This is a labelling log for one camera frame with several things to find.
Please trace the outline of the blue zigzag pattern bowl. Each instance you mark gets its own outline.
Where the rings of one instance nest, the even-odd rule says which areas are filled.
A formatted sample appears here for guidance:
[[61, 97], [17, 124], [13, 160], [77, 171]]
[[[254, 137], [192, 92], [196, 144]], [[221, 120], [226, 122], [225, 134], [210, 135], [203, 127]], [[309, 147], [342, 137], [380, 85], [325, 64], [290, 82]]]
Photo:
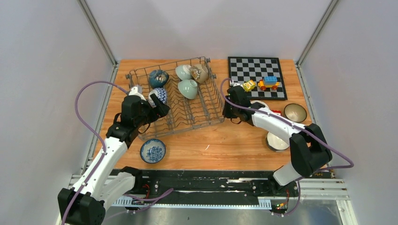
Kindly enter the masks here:
[[168, 93], [166, 91], [165, 88], [154, 88], [152, 91], [150, 91], [150, 93], [148, 94], [148, 102], [150, 103], [150, 105], [152, 107], [155, 107], [156, 104], [154, 103], [154, 101], [151, 98], [151, 95], [155, 94], [156, 97], [163, 103], [163, 104], [167, 104], [168, 101]]

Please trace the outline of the blue floral white bowl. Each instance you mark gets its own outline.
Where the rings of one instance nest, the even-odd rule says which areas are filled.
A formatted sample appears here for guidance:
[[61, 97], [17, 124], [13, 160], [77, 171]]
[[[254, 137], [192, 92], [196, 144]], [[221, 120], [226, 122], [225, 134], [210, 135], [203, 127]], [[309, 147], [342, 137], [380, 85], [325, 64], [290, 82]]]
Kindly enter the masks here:
[[160, 162], [166, 155], [166, 145], [159, 139], [150, 139], [140, 148], [141, 159], [148, 164]]

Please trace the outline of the grey wire dish rack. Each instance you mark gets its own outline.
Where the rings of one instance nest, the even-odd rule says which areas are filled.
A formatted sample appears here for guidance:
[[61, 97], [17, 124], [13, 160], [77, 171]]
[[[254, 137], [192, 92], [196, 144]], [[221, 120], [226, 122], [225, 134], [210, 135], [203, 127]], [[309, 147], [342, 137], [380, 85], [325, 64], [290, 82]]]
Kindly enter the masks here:
[[[199, 84], [198, 95], [195, 99], [190, 100], [178, 91], [177, 84], [180, 79], [176, 75], [175, 68], [184, 64], [195, 65], [198, 63], [208, 69], [209, 78]], [[143, 95], [147, 97], [152, 90], [149, 84], [149, 74], [156, 69], [164, 70], [169, 74], [165, 89], [168, 94], [167, 105], [170, 107], [170, 111], [165, 117], [151, 123], [149, 127], [141, 128], [138, 135], [141, 140], [159, 139], [163, 136], [224, 122], [222, 115], [224, 100], [216, 84], [216, 75], [210, 66], [210, 58], [201, 56], [185, 60], [172, 60], [167, 63], [132, 69], [125, 76], [129, 81], [129, 87], [140, 85]]]

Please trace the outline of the dark blue white bowl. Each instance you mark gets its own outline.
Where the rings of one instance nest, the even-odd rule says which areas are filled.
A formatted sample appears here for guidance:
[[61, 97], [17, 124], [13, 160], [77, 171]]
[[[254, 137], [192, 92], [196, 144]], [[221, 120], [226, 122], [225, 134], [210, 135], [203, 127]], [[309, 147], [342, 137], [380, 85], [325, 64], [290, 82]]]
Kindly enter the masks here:
[[289, 148], [289, 145], [285, 141], [271, 132], [267, 133], [266, 144], [272, 151], [275, 152], [282, 152]]

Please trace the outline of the black striped bowl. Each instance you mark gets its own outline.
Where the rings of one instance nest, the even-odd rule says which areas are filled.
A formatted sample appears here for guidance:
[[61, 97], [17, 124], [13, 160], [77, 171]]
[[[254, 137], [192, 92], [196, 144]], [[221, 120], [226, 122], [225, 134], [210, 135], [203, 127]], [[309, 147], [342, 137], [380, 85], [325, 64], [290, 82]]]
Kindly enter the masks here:
[[285, 106], [283, 113], [286, 118], [293, 122], [301, 123], [307, 119], [306, 109], [296, 103], [290, 103]]

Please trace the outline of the cream beige bowl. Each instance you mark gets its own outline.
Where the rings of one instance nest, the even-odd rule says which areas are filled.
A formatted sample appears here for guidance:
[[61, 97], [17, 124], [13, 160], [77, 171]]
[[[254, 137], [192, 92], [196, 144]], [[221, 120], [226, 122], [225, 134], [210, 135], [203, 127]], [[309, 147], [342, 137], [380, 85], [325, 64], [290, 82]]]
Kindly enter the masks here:
[[265, 102], [260, 101], [260, 100], [251, 100], [251, 104], [261, 105], [261, 107], [265, 107], [265, 108], [269, 109], [269, 106]]

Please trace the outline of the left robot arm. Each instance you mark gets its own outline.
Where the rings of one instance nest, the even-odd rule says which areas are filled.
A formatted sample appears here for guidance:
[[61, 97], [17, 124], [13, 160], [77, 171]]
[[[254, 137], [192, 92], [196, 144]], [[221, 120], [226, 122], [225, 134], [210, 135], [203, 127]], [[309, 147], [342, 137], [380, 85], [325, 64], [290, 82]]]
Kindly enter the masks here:
[[106, 211], [124, 193], [137, 194], [143, 190], [142, 172], [128, 166], [111, 182], [105, 182], [116, 162], [138, 136], [139, 129], [168, 114], [169, 106], [155, 94], [150, 98], [155, 107], [139, 94], [124, 98], [121, 112], [115, 115], [102, 141], [101, 151], [78, 182], [70, 189], [63, 188], [58, 194], [62, 224], [100, 225]]

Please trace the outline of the yellow toy block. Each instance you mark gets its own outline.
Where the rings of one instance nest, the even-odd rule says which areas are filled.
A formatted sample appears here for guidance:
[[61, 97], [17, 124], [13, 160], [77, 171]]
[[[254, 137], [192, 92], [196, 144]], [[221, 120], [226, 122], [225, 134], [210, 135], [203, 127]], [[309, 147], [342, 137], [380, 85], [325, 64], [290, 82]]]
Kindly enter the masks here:
[[243, 83], [242, 87], [245, 92], [250, 92], [256, 87], [256, 82], [254, 82], [253, 80], [249, 80], [249, 81]]

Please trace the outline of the black white checkerboard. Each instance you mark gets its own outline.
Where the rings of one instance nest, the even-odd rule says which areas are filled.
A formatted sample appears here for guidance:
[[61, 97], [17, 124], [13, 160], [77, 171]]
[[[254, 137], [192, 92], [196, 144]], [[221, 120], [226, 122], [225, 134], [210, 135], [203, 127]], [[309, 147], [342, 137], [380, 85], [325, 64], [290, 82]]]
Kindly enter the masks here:
[[[229, 56], [228, 66], [230, 86], [233, 82], [241, 84], [249, 80], [256, 82], [256, 87], [252, 91], [246, 92], [249, 99], [288, 99], [279, 58]], [[277, 77], [280, 84], [276, 90], [260, 90], [257, 84], [265, 76]]]

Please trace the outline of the pale green bowl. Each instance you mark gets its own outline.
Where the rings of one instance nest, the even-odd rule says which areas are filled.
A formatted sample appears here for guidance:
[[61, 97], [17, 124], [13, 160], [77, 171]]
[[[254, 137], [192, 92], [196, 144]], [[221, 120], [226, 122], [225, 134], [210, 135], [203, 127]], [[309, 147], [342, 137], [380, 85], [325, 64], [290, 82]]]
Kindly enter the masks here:
[[198, 84], [195, 80], [182, 80], [177, 85], [179, 92], [187, 99], [195, 99], [198, 94]]
[[177, 66], [175, 72], [180, 80], [190, 80], [193, 78], [191, 75], [191, 65], [184, 64]]

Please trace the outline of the orange blue toy car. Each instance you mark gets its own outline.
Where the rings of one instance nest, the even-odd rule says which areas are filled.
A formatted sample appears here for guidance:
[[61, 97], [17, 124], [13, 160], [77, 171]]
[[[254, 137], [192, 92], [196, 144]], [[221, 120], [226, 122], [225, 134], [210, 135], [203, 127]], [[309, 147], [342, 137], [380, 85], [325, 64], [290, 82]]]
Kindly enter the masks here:
[[266, 89], [276, 90], [279, 86], [277, 77], [275, 76], [265, 76], [258, 82], [258, 87], [260, 90], [265, 91]]

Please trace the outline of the beige speckled bowl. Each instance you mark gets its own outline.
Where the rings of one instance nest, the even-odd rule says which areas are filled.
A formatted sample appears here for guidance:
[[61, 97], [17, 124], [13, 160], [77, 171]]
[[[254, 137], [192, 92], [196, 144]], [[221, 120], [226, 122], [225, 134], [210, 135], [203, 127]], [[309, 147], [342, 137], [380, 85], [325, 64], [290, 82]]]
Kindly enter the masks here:
[[203, 64], [195, 64], [191, 66], [190, 73], [193, 79], [199, 84], [204, 83], [209, 78], [209, 71]]

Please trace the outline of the red white toy block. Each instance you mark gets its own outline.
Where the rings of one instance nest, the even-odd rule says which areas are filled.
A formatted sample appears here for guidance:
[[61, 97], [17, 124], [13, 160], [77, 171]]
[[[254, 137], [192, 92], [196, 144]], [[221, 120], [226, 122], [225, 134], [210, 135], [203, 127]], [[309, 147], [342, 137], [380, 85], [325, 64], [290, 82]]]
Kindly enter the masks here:
[[282, 112], [278, 110], [272, 110], [272, 112], [278, 116], [282, 116]]

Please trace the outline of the pale green bowl rear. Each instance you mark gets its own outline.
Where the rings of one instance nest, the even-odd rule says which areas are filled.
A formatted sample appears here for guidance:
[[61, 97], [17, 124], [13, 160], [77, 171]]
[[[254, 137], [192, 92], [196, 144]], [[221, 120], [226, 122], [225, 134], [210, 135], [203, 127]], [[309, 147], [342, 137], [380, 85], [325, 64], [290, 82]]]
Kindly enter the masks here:
[[191, 65], [184, 64], [177, 66], [175, 72], [180, 80], [190, 80], [193, 78], [191, 75]]

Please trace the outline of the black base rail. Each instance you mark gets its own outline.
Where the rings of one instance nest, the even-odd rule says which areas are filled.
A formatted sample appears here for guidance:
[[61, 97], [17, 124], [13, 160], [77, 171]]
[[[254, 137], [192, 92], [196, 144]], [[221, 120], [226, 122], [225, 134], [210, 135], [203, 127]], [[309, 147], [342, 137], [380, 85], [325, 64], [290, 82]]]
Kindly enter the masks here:
[[348, 200], [341, 179], [317, 172], [298, 184], [277, 191], [268, 188], [269, 171], [144, 170], [139, 189], [128, 191], [115, 204], [124, 207], [256, 209], [286, 211], [297, 200]]

